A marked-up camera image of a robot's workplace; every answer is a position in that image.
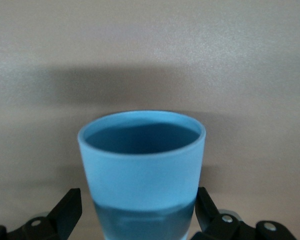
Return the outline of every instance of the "metallic surface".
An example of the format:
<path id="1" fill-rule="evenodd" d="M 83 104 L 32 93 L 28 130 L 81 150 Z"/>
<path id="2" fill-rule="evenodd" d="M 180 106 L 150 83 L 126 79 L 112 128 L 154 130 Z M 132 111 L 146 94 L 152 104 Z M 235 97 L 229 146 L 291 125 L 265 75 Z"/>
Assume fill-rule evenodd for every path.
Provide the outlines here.
<path id="1" fill-rule="evenodd" d="M 96 239 L 77 133 L 139 109 L 200 120 L 216 205 L 300 239 L 300 1 L 0 1 L 0 224 L 81 188 Z"/>

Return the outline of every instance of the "cup body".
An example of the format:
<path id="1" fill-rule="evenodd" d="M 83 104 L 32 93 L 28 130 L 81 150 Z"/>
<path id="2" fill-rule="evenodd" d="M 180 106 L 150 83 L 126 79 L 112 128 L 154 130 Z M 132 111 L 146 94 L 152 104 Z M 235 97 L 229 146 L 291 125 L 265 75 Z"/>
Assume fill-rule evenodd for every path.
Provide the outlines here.
<path id="1" fill-rule="evenodd" d="M 189 116 L 120 112 L 84 126 L 78 142 L 106 240 L 185 240 L 206 130 Z"/>

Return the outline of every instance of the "silver screw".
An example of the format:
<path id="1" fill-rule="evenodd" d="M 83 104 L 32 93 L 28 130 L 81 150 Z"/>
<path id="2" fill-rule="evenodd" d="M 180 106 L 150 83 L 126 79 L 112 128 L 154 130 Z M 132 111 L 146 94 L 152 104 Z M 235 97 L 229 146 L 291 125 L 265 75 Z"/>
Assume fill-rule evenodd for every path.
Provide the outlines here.
<path id="1" fill-rule="evenodd" d="M 35 227 L 35 226 L 38 226 L 40 223 L 41 223 L 40 220 L 34 220 L 34 221 L 31 223 L 31 226 L 32 226 L 32 227 Z"/>
<path id="2" fill-rule="evenodd" d="M 229 215 L 224 215 L 222 217 L 222 220 L 225 221 L 226 223 L 232 223 L 234 220 L 232 219 L 232 217 L 230 217 Z"/>
<path id="3" fill-rule="evenodd" d="M 276 226 L 273 225 L 271 222 L 265 222 L 264 227 L 269 231 L 273 231 L 273 232 L 277 230 Z"/>

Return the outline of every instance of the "black bracket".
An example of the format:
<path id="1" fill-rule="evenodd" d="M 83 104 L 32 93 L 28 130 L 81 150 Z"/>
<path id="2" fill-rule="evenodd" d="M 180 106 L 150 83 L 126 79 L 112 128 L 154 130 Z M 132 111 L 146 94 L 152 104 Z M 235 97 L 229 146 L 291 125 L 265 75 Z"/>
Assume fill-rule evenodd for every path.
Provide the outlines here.
<path id="1" fill-rule="evenodd" d="M 220 214 L 204 187 L 198 188 L 195 214 L 202 232 L 191 240 L 297 240 L 278 222 L 259 221 L 253 228 L 231 214 Z"/>
<path id="2" fill-rule="evenodd" d="M 32 218 L 11 232 L 0 225 L 0 240 L 67 240 L 81 214 L 80 189 L 72 188 L 47 216 Z"/>

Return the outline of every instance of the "blue cup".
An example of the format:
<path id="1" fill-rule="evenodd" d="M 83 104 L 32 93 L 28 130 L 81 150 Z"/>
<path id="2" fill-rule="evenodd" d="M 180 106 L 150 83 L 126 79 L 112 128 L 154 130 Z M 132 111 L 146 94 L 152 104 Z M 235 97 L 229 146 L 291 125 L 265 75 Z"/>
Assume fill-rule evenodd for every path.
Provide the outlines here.
<path id="1" fill-rule="evenodd" d="M 206 130 L 169 111 L 138 110 L 84 126 L 78 142 L 106 240 L 186 240 Z"/>

